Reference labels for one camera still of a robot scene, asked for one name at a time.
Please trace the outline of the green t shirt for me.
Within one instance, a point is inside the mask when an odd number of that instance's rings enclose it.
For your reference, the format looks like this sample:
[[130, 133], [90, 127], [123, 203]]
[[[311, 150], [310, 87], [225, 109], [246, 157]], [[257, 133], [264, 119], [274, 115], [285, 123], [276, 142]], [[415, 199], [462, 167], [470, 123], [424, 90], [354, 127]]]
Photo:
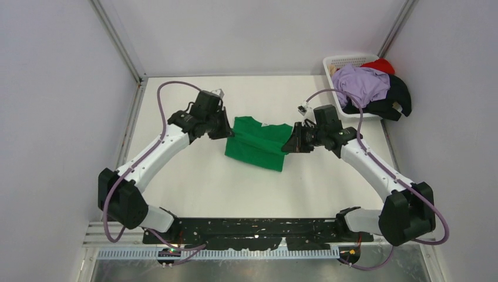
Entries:
[[288, 124], [268, 125], [251, 116], [234, 118], [234, 136], [226, 142], [225, 156], [240, 162], [281, 172], [286, 153], [283, 145], [291, 136]]

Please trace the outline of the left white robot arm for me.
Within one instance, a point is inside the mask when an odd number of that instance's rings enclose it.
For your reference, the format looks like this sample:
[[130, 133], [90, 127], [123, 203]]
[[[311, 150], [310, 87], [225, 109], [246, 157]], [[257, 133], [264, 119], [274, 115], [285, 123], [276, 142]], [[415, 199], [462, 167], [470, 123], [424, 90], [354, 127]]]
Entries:
[[180, 228], [167, 210], [146, 203], [142, 194], [155, 175], [177, 153], [203, 135], [212, 140], [234, 136], [223, 105], [224, 92], [202, 90], [187, 110], [179, 110], [136, 157], [116, 170], [104, 169], [98, 177], [99, 208], [127, 229], [157, 231], [166, 243], [174, 243]]

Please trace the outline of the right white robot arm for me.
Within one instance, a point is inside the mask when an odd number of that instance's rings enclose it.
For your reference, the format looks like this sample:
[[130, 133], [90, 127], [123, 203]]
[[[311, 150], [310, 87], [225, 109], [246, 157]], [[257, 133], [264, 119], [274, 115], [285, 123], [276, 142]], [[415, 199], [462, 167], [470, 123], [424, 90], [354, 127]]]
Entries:
[[324, 147], [353, 167], [383, 202], [380, 210], [350, 207], [338, 212], [335, 233], [339, 239], [350, 241], [364, 232], [400, 246], [434, 231], [433, 190], [427, 183], [415, 183], [396, 172], [371, 150], [357, 128], [343, 127], [334, 106], [313, 109], [303, 103], [298, 111], [304, 120], [294, 124], [281, 150], [311, 153], [316, 147]]

